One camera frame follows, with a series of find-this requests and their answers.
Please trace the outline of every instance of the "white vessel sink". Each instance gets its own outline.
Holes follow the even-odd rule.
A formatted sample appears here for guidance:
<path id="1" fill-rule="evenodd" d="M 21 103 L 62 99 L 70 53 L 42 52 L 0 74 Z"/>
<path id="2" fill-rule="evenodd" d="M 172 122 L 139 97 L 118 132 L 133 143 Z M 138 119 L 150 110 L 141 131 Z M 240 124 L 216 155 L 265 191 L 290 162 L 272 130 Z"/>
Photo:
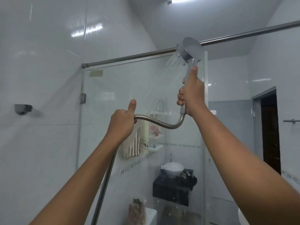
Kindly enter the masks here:
<path id="1" fill-rule="evenodd" d="M 177 162 L 169 162 L 163 166 L 163 170 L 169 178 L 176 178 L 183 171 L 183 166 Z"/>

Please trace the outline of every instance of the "finger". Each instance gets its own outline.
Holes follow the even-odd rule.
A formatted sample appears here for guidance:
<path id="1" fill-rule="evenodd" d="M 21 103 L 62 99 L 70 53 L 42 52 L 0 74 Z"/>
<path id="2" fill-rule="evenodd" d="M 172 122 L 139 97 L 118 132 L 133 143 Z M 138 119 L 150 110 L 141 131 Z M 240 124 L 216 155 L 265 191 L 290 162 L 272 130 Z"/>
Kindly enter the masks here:
<path id="1" fill-rule="evenodd" d="M 196 81 L 197 80 L 197 75 L 198 75 L 198 66 L 195 66 L 190 70 L 189 80 Z"/>
<path id="2" fill-rule="evenodd" d="M 136 107 L 137 107 L 137 101 L 136 100 L 131 100 L 130 104 L 128 106 L 128 112 L 134 114 Z"/>
<path id="3" fill-rule="evenodd" d="M 179 89 L 179 94 L 183 95 L 183 92 L 184 92 L 184 88 L 181 87 L 181 88 Z"/>
<path id="4" fill-rule="evenodd" d="M 177 105 L 183 106 L 183 102 L 182 102 L 181 100 L 178 100 L 178 101 L 177 101 Z"/>
<path id="5" fill-rule="evenodd" d="M 178 100 L 184 101 L 184 98 L 181 94 L 177 94 L 177 98 L 178 98 Z"/>

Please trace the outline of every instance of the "glass shower partition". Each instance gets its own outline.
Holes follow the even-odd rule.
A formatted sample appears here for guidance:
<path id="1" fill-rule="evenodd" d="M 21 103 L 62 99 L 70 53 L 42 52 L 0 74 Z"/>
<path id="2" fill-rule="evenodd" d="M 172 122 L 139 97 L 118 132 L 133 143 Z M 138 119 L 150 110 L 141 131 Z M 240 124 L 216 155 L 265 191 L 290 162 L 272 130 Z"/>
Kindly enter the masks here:
<path id="1" fill-rule="evenodd" d="M 198 77 L 205 81 L 207 98 L 207 53 L 205 57 L 198 64 Z M 82 105 L 78 167 L 103 139 L 110 116 L 116 109 L 127 109 L 131 99 L 137 100 L 135 114 L 177 123 L 180 116 L 177 94 L 187 66 L 180 65 L 174 72 L 166 72 L 165 64 L 170 58 L 155 56 L 102 65 L 84 72 L 82 92 L 86 94 L 86 103 Z M 157 224 L 204 224 L 204 158 L 203 139 L 189 116 L 176 130 L 159 128 L 158 136 L 150 135 L 148 150 L 142 148 L 138 156 L 127 158 L 119 148 L 98 224 L 124 224 L 133 199 L 157 211 L 154 215 Z M 182 164 L 197 178 L 193 188 L 182 185 L 179 178 L 171 180 L 169 187 L 161 183 L 161 166 L 171 160 Z M 86 224 L 91 224 L 98 196 L 99 192 Z"/>

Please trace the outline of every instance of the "bathroom shelf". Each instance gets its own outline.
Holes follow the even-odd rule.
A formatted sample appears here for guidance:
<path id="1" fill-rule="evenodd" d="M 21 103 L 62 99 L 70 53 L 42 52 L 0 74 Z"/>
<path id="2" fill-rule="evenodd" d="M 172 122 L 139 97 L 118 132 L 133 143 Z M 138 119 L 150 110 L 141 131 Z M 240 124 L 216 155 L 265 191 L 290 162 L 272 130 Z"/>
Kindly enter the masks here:
<path id="1" fill-rule="evenodd" d="M 150 115 L 167 115 L 167 112 L 161 112 L 161 111 L 157 111 L 157 110 L 152 110 L 149 113 Z"/>
<path id="2" fill-rule="evenodd" d="M 163 134 L 160 134 L 160 135 L 158 135 L 158 136 L 149 135 L 149 139 L 150 139 L 150 140 L 158 140 L 158 139 L 160 139 L 160 138 L 162 138 L 162 137 L 163 137 Z"/>
<path id="3" fill-rule="evenodd" d="M 156 151 L 159 151 L 161 148 L 163 148 L 163 145 L 158 145 L 156 148 L 149 147 L 148 151 L 149 152 L 156 152 Z"/>

